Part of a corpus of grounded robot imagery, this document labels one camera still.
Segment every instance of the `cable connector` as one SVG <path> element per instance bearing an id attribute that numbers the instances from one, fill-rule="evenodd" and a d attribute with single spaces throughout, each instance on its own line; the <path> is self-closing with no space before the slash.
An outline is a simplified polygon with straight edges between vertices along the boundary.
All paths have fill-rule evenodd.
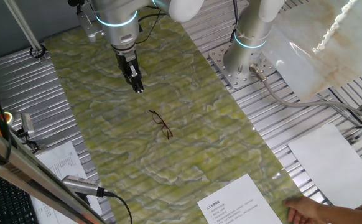
<path id="1" fill-rule="evenodd" d="M 258 80 L 260 80 L 260 82 L 265 82 L 267 80 L 267 77 L 260 71 L 260 69 L 258 69 L 257 65 L 255 64 L 251 64 L 250 67 L 250 72 L 253 72 L 256 77 L 258 78 Z"/>

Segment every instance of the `black cable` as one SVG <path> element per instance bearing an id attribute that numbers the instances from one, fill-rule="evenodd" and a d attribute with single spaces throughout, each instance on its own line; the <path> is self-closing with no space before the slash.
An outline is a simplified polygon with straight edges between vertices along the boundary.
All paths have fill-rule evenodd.
<path id="1" fill-rule="evenodd" d="M 155 21 L 155 24 L 152 26 L 152 29 L 151 31 L 149 32 L 148 36 L 145 38 L 145 40 L 141 41 L 141 42 L 138 42 L 137 44 L 141 44 L 141 43 L 144 43 L 150 36 L 151 36 L 151 33 L 152 31 L 154 30 L 156 24 L 157 24 L 157 21 L 159 20 L 159 16 L 161 16 L 160 14 L 161 10 L 159 11 L 158 15 L 157 15 L 157 18 L 156 18 L 156 21 Z"/>
<path id="2" fill-rule="evenodd" d="M 145 6 L 145 7 L 148 7 L 149 9 L 159 9 L 158 7 L 155 6 Z"/>
<path id="3" fill-rule="evenodd" d="M 149 17 L 152 17 L 152 16 L 167 16 L 166 13 L 160 13 L 160 12 L 161 12 L 161 10 L 160 10 L 159 13 L 157 13 L 157 14 L 151 14 L 151 15 L 147 15 L 147 16 L 141 17 L 141 18 L 138 20 L 138 22 L 141 22 L 141 21 L 143 21 L 144 19 L 149 18 Z"/>
<path id="4" fill-rule="evenodd" d="M 238 25 L 238 19 L 239 19 L 239 14 L 238 14 L 238 3 L 236 2 L 236 0 L 233 0 L 233 12 L 235 14 L 235 25 Z M 235 29 L 233 29 L 232 34 L 231 34 L 231 39 L 230 42 L 232 43 L 233 39 L 234 39 L 234 35 L 236 32 L 236 27 Z"/>
<path id="5" fill-rule="evenodd" d="M 104 196 L 107 196 L 107 197 L 115 197 L 115 198 L 119 199 L 120 201 L 122 201 L 122 203 L 124 204 L 124 206 L 125 206 L 126 209 L 127 209 L 127 212 L 129 212 L 130 224 L 132 224 L 132 216 L 131 216 L 130 208 L 127 206 L 127 203 L 123 200 L 123 198 L 115 195 L 115 194 L 112 193 L 112 192 L 108 192 L 108 191 L 105 191 L 105 192 L 104 192 Z"/>
<path id="6" fill-rule="evenodd" d="M 94 9 L 93 9 L 93 6 L 91 4 L 89 4 L 90 7 L 91 7 L 91 10 L 94 12 Z"/>
<path id="7" fill-rule="evenodd" d="M 238 19 L 239 19 L 238 3 L 236 2 L 236 0 L 233 0 L 233 12 L 235 13 L 235 22 L 236 22 L 236 24 L 238 24 Z"/>
<path id="8" fill-rule="evenodd" d="M 7 124 L 7 121 L 6 121 L 6 115 L 4 114 L 4 110 L 2 109 L 1 107 L 1 104 L 0 104 L 0 114 L 6 124 L 6 127 L 7 127 L 7 141 L 8 141 L 8 148 L 7 148 L 7 154 L 6 154 L 6 162 L 8 161 L 9 159 L 9 156 L 11 155 L 11 130 L 9 128 L 9 125 Z"/>

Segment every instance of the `paper document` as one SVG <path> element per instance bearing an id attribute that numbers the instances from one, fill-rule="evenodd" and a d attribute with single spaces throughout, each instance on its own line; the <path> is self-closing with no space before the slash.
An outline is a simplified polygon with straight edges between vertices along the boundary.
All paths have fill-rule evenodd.
<path id="1" fill-rule="evenodd" d="M 198 205 L 209 224 L 282 224 L 248 174 Z"/>
<path id="2" fill-rule="evenodd" d="M 362 205 L 362 159 L 334 124 L 324 125 L 289 147 L 332 204 Z"/>
<path id="3" fill-rule="evenodd" d="M 40 154 L 37 158 L 61 180 L 67 175 L 87 178 L 72 142 L 67 142 L 55 149 Z M 37 200 L 34 197 L 31 198 L 34 210 L 36 211 L 37 220 L 40 224 L 75 223 L 73 220 L 62 215 L 60 212 L 54 210 L 40 200 Z M 97 198 L 89 195 L 87 196 L 87 199 L 91 208 L 101 215 L 102 209 Z"/>

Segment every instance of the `human hand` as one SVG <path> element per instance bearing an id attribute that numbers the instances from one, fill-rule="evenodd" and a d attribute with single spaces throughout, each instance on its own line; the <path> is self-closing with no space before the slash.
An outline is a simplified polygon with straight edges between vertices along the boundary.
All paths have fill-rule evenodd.
<path id="1" fill-rule="evenodd" d="M 293 224 L 325 223 L 318 217 L 318 209 L 323 205 L 314 200 L 300 197 L 295 200 L 284 200 L 283 205 L 290 208 L 287 219 Z"/>

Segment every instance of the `marble-patterned mat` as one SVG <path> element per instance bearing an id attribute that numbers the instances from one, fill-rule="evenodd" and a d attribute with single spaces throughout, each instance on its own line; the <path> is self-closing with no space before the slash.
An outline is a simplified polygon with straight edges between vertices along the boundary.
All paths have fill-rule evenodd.
<path id="1" fill-rule="evenodd" d="M 141 23 L 140 40 L 155 19 Z M 100 179 L 127 201 L 135 223 L 206 223 L 197 202 L 246 173 L 287 223 L 281 201 L 299 189 L 180 24 L 160 18 L 138 45 L 141 95 L 102 37 L 91 44 L 77 28 L 45 43 Z M 118 223 L 129 223 L 123 204 L 109 200 Z"/>

